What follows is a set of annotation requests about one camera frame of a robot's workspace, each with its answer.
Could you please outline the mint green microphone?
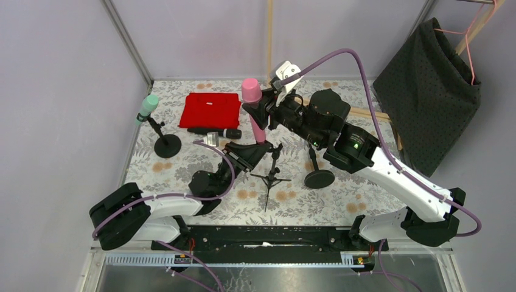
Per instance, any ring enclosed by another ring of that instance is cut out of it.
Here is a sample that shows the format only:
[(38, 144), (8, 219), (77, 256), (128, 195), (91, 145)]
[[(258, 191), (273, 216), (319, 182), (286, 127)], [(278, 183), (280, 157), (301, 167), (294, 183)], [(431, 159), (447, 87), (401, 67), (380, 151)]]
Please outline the mint green microphone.
[(158, 107), (159, 97), (150, 94), (142, 102), (141, 108), (136, 116), (136, 125), (141, 125), (151, 115), (151, 113)]

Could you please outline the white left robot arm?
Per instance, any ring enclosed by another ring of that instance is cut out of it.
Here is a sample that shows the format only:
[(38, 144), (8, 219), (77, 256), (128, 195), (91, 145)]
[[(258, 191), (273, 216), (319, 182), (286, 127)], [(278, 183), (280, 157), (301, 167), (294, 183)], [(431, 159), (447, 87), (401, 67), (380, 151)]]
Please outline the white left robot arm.
[(188, 193), (144, 192), (135, 182), (120, 186), (90, 208), (93, 239), (105, 251), (131, 241), (170, 243), (176, 240), (186, 231), (180, 217), (212, 212), (233, 188), (238, 175), (253, 170), (272, 147), (270, 142), (226, 144), (217, 152), (222, 157), (217, 171), (195, 172)]

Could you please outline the black tripod mic stand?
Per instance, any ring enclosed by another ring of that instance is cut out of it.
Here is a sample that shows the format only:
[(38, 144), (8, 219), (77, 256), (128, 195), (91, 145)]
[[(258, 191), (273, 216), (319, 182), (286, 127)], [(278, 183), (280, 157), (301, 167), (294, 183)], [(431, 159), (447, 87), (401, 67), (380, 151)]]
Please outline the black tripod mic stand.
[(282, 145), (282, 143), (280, 143), (277, 147), (272, 147), (268, 151), (269, 153), (271, 153), (272, 165), (271, 165), (270, 171), (268, 172), (268, 174), (266, 176), (257, 175), (257, 174), (253, 174), (253, 173), (250, 174), (253, 177), (260, 178), (267, 187), (267, 194), (266, 194), (266, 200), (265, 200), (265, 206), (264, 206), (265, 212), (267, 211), (267, 207), (268, 207), (270, 190), (274, 186), (278, 185), (281, 182), (290, 182), (291, 181), (291, 179), (276, 177), (276, 175), (281, 172), (279, 167), (276, 166), (276, 163), (281, 155), (282, 149), (283, 149), (283, 145)]

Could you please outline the pink microphone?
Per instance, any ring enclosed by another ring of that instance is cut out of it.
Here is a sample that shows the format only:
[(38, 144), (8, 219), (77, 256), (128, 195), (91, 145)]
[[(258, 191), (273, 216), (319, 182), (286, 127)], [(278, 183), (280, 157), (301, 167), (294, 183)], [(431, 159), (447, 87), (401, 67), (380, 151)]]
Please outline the pink microphone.
[(260, 106), (262, 91), (257, 79), (244, 79), (242, 82), (242, 99), (244, 101), (242, 108), (249, 114), (255, 140), (262, 144), (266, 140), (265, 127), (268, 118), (265, 110)]

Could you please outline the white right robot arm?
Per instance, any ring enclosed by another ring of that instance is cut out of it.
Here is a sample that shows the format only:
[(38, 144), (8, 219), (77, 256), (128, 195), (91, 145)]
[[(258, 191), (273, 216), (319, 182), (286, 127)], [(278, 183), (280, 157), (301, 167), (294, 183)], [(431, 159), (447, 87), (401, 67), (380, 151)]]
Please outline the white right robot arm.
[(457, 236), (455, 212), (464, 204), (463, 190), (439, 188), (405, 168), (382, 149), (377, 137), (347, 122), (350, 105), (333, 90), (315, 92), (307, 105), (298, 100), (294, 93), (280, 99), (270, 88), (256, 101), (245, 102), (243, 109), (259, 128), (284, 126), (323, 150), (332, 166), (373, 182), (405, 204), (395, 212), (357, 217), (349, 233), (355, 243), (408, 238), (437, 247)]

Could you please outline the round-base mic stand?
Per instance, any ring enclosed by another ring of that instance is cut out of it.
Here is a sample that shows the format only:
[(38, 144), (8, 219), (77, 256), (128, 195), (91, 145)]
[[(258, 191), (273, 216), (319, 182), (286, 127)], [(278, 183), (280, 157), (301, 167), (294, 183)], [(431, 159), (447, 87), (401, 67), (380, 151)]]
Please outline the round-base mic stand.
[(305, 176), (304, 185), (309, 189), (322, 189), (330, 186), (335, 181), (335, 175), (330, 170), (320, 169), (318, 167), (315, 150), (311, 144), (308, 144), (308, 148), (309, 158), (314, 170)]
[(181, 140), (174, 134), (163, 134), (161, 128), (165, 125), (164, 122), (157, 123), (151, 115), (143, 116), (137, 115), (137, 122), (148, 122), (155, 133), (159, 136), (154, 144), (154, 152), (160, 158), (172, 158), (181, 150)]

